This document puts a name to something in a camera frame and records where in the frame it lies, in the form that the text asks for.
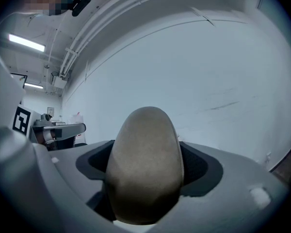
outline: ceiling pipe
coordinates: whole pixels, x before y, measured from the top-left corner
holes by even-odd
[[[63,16],[62,20],[60,21],[59,25],[58,25],[58,28],[56,29],[56,34],[54,36],[54,39],[53,39],[53,42],[52,42],[52,46],[50,47],[50,51],[49,51],[49,56],[48,56],[48,65],[49,65],[49,62],[50,62],[50,58],[52,56],[52,52],[53,52],[53,47],[54,47],[54,42],[56,40],[56,37],[58,35],[58,32],[60,30],[60,26],[62,25],[62,22],[64,21],[65,17],[66,17],[67,13]]]
[[[72,44],[70,45],[69,49],[73,50],[74,46],[76,45],[76,43],[80,40],[81,36],[85,33],[85,31],[88,29],[88,27],[92,24],[93,21],[95,21],[100,15],[102,15],[103,13],[105,13],[108,9],[111,8],[112,5],[114,5],[115,3],[119,2],[121,0],[110,0],[108,1],[103,7],[101,7],[87,22],[86,24],[83,26],[83,28],[79,31],[79,33],[77,34],[77,36],[74,38]],[[70,53],[67,51],[64,61],[61,65],[60,68],[60,75],[63,76],[63,69],[64,66],[66,64],[66,61],[69,57]],[[68,72],[68,69],[70,69],[69,66],[67,66],[66,70],[65,70],[65,74]]]
[[[72,42],[70,46],[70,50],[73,51],[73,48],[75,47],[76,43],[80,40],[83,33],[86,32],[90,24],[95,21],[100,15],[105,13],[109,8],[111,8],[113,5],[115,5],[117,2],[121,0],[110,0],[107,2],[100,10],[98,10],[85,24],[85,26],[81,29],[81,31],[77,34],[74,41]],[[141,5],[143,2],[146,2],[149,0],[128,0],[121,4],[120,6],[115,7],[111,12],[109,12],[107,15],[105,15],[83,38],[83,40],[79,43],[78,47],[76,48],[75,52],[77,54],[80,54],[84,48],[87,46],[87,44],[104,28],[105,25],[109,24],[111,21],[125,13],[126,11],[132,9],[133,7],[136,7],[138,5]],[[66,56],[64,58],[64,61],[61,66],[60,75],[62,77],[66,77],[68,71],[74,64],[75,60],[77,59],[76,55],[73,55],[68,65],[66,66],[66,69],[64,69],[64,66],[67,62],[67,59],[69,57],[69,52],[67,51]]]

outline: ceiling bracket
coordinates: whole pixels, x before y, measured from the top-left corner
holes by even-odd
[[[209,19],[203,12],[201,12],[200,10],[196,9],[195,7],[190,7],[193,11],[194,14],[196,14],[197,16],[202,16],[203,18],[205,18],[208,22],[210,22],[214,27],[215,24],[213,22],[213,20]]]
[[[79,57],[79,55],[80,55],[79,53],[74,52],[73,50],[71,50],[71,49],[69,49],[69,48],[66,48],[65,50],[66,50],[67,52],[69,52],[69,53],[71,53],[71,54],[77,56],[77,57]]]

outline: fluorescent ceiling light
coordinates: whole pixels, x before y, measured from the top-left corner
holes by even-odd
[[[39,89],[43,89],[43,86],[35,85],[35,84],[32,84],[32,83],[25,83],[25,85],[31,86],[31,87],[35,87],[35,88],[39,88]]]
[[[9,34],[9,40],[44,52],[45,46],[38,44],[38,43],[35,43],[35,42],[32,42],[30,40],[26,40],[24,38],[18,37],[16,35]]]

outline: electrical box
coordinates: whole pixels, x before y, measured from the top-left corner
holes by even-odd
[[[53,86],[63,89],[66,84],[67,84],[67,81],[63,80],[62,78],[58,76],[53,76],[53,79],[52,79]]]
[[[50,115],[50,116],[52,116],[52,117],[54,117],[54,107],[48,107],[48,112],[47,112],[47,114],[48,115]]]

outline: beige cushion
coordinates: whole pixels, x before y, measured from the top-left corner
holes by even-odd
[[[156,107],[131,113],[115,140],[106,171],[116,219],[156,222],[177,202],[183,176],[181,150],[168,115]]]

